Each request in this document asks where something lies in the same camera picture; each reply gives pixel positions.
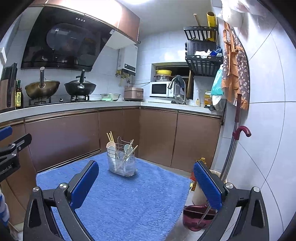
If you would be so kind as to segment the brown kitchen cabinets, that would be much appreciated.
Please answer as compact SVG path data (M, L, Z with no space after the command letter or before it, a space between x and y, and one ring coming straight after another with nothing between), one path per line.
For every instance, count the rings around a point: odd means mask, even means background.
M21 167L1 183L10 223L23 222L37 173L93 152L105 152L108 132L116 141L133 141L139 158L191 172L201 157L211 166L221 122L221 117L207 114L136 107L1 119L1 127L13 129L1 146L27 133L32 136L31 144L20 152Z

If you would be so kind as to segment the olive oil bottle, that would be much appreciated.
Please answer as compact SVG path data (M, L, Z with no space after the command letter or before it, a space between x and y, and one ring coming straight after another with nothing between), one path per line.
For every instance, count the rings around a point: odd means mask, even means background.
M20 79L16 81L16 108L23 108L23 93Z

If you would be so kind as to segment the oil bottle on floor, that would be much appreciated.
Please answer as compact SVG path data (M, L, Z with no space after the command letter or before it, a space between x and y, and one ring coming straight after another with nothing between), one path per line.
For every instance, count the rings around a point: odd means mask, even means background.
M199 160L197 160L196 162L198 161L202 161L204 164L206 164L206 158L205 157L201 157ZM194 168L193 168L193 171L191 172L191 176L190 176L190 179L191 179L191 191L195 191L195 188L197 186L197 176L198 176L198 169L195 168L196 165L194 165Z

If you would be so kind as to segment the black wall rack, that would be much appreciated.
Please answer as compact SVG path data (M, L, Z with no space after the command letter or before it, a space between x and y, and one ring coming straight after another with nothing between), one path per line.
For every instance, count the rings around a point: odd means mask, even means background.
M195 76L215 77L223 62L217 27L185 27L185 60Z

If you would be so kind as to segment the yellow lidded pot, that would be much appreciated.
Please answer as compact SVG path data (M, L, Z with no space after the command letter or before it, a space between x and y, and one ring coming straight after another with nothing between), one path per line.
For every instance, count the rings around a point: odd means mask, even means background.
M171 74L172 74L171 70L165 70L165 69L156 70L154 80L155 82L171 81L172 80Z

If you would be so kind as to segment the white gas water heater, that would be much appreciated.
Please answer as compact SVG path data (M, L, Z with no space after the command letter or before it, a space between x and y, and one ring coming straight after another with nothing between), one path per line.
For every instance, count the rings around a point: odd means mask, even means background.
M136 75L137 66L137 51L136 45L129 45L119 50L117 69L129 75Z

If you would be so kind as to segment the white microwave oven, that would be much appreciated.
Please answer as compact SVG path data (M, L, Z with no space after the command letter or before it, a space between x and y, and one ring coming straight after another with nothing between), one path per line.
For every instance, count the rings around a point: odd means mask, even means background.
M173 98L173 88L168 89L170 82L151 82L150 83L150 97Z

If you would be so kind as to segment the glass bowl on counter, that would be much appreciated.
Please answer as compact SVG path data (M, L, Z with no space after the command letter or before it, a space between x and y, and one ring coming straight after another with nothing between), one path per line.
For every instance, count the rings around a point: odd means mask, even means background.
M119 100L120 94L118 93L103 93L101 95L101 101L117 101Z

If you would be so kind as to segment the brown rice cooker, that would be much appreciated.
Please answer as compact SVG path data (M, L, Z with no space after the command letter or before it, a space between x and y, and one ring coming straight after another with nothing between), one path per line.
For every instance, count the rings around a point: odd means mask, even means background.
M123 99L125 101L142 101L144 99L144 89L136 87L126 87Z

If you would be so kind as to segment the light blue plastic spoon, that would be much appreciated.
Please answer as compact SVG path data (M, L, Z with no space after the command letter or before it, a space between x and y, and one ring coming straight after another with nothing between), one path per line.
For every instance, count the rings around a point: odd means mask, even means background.
M124 155L124 160L126 160L128 158L128 155L132 152L133 150L133 147L131 144L126 144L124 146L124 152L125 152L125 155Z

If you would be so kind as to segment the yellow roll on rack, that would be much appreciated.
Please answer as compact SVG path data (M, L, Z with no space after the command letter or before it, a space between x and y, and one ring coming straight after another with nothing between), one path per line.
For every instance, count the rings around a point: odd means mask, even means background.
M216 31L213 28L217 27L217 23L216 23L216 15L212 11L207 12L207 22L208 22L208 27L211 28L209 41L215 42Z

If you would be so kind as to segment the beige waste bin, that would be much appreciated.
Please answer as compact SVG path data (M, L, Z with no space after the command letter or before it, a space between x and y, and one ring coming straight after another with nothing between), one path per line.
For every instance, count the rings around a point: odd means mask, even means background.
M192 203L197 206L205 206L208 203L207 197L205 196L203 190L201 189L194 172L191 173L191 179L195 182L195 190L192 198Z

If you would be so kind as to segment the brass coloured wok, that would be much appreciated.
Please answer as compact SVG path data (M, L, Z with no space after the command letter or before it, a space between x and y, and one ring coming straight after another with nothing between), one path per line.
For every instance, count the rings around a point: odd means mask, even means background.
M30 99L48 98L53 96L60 86L57 80L45 79L45 67L40 68L40 80L25 86Z

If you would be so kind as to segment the black wok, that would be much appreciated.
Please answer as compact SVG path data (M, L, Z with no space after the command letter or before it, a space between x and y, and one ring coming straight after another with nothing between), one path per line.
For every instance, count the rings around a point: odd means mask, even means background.
M85 80L85 70L81 71L81 74L76 76L75 80L72 80L64 84L66 92L70 96L87 96L90 95L96 88L96 84Z

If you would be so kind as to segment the chrome kitchen faucet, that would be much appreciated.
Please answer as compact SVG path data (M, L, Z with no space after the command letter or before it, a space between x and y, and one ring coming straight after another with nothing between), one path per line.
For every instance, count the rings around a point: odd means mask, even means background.
M168 89L172 89L174 87L173 98L174 102L178 104L187 104L186 98L186 83L184 79L180 75L176 75L169 83Z

